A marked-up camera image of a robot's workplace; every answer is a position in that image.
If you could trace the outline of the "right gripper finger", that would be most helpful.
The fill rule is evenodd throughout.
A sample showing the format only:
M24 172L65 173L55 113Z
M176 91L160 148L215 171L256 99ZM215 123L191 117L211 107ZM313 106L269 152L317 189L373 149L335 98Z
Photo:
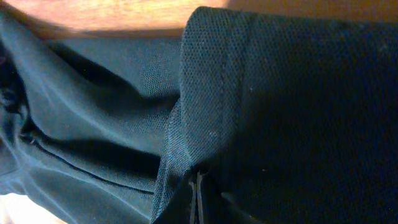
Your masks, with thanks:
M199 224L234 224L229 204L210 177L209 173L197 173L197 209Z
M188 172L175 194L177 200L176 224L196 224L197 185L195 175Z

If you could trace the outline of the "black t-shirt with logo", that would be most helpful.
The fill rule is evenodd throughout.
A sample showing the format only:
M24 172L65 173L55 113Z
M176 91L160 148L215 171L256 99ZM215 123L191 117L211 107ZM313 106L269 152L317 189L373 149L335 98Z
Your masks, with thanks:
M1 193L68 223L397 222L397 26L199 7L181 39L43 41L1 12Z

